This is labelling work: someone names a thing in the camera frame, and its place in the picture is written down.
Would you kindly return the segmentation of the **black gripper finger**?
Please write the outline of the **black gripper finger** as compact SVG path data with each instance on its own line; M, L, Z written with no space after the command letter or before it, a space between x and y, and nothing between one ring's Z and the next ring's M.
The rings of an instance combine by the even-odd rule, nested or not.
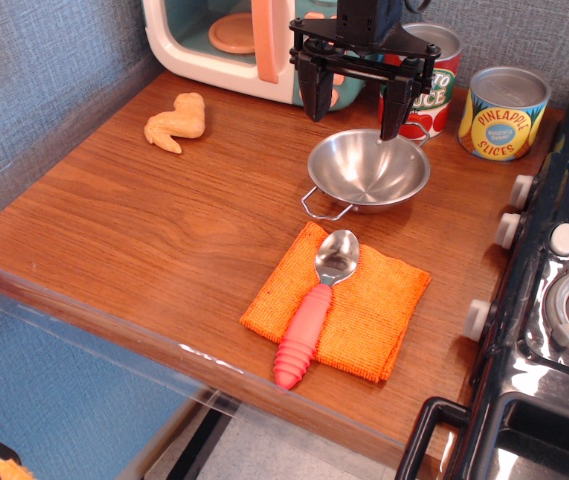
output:
M327 69L324 58L305 50L297 55L296 70L304 111L319 122L331 107L334 74Z
M397 65L383 67L382 120L380 139L394 139L406 122L414 101L422 94L425 62L404 59Z

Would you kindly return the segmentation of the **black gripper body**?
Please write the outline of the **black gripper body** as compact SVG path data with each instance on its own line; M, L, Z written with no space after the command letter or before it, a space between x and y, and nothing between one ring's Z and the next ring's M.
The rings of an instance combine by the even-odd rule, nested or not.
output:
M408 33L404 12L421 14L428 1L339 1L334 18L296 18L290 62L301 81L341 74L393 81L429 81L441 49Z

